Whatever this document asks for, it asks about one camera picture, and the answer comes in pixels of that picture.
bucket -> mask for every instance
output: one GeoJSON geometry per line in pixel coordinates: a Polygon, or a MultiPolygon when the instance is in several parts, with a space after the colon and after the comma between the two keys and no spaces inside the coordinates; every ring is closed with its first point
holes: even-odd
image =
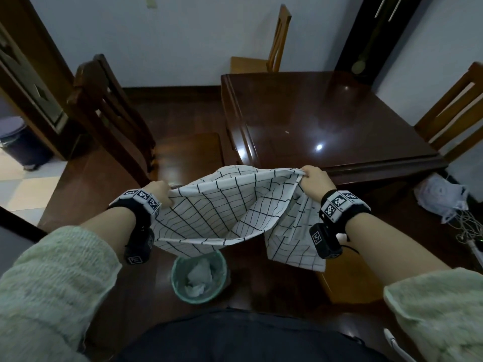
{"type": "Polygon", "coordinates": [[[21,117],[0,118],[0,147],[25,170],[45,164],[54,155],[21,117]]]}
{"type": "Polygon", "coordinates": [[[173,287],[174,293],[181,300],[189,304],[203,304],[211,301],[228,285],[229,270],[226,266],[225,257],[218,250],[196,258],[178,257],[174,261],[173,268],[171,269],[171,286],[173,287]],[[185,286],[188,286],[188,274],[201,259],[206,259],[210,263],[213,281],[201,295],[190,297],[185,289],[185,286]]]}

chair seat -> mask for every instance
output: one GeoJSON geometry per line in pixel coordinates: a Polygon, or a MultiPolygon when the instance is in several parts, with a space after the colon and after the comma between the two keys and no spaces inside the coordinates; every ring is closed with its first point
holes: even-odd
{"type": "Polygon", "coordinates": [[[158,140],[154,157],[150,179],[165,180],[172,187],[189,184],[225,166],[218,133],[158,140]]]}
{"type": "Polygon", "coordinates": [[[351,249],[326,261],[326,271],[317,272],[332,304],[366,304],[383,297],[383,285],[364,259],[351,249]]]}
{"type": "Polygon", "coordinates": [[[267,72],[267,60],[259,60],[256,58],[245,57],[231,58],[231,74],[248,74],[253,72],[267,72]]]}

tile floor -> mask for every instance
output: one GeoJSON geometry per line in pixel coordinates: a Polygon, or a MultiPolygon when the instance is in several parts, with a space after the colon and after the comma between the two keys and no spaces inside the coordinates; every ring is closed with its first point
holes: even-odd
{"type": "Polygon", "coordinates": [[[0,206],[37,226],[66,165],[53,158],[35,171],[25,171],[0,150],[0,206]]]}

dark brown chair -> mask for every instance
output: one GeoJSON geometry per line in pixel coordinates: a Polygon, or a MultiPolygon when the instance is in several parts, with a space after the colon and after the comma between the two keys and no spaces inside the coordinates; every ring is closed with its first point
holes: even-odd
{"type": "Polygon", "coordinates": [[[79,66],[68,104],[87,132],[140,186],[161,179],[182,186],[224,166],[218,133],[155,141],[103,54],[79,66]]]}
{"type": "Polygon", "coordinates": [[[292,15],[287,6],[281,5],[278,14],[275,36],[270,50],[269,59],[232,57],[230,61],[230,73],[245,74],[251,72],[278,72],[280,69],[281,56],[284,54],[285,39],[288,33],[288,24],[292,15]]]}
{"type": "MultiPolygon", "coordinates": [[[[477,100],[482,93],[483,65],[474,62],[458,82],[420,119],[414,129],[426,142],[429,142],[448,127],[433,142],[430,142],[434,149],[441,149],[483,117],[483,99],[477,100]],[[454,101],[470,84],[473,85],[454,101]]],[[[452,148],[444,158],[448,162],[454,161],[481,139],[483,139],[483,127],[452,148]]]]}

wooden dining table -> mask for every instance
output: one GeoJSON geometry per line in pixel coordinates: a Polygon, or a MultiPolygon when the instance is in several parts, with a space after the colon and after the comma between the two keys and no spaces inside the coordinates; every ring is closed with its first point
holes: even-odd
{"type": "Polygon", "coordinates": [[[228,74],[221,85],[241,164],[314,165],[337,185],[447,166],[413,127],[346,72],[228,74]]]}

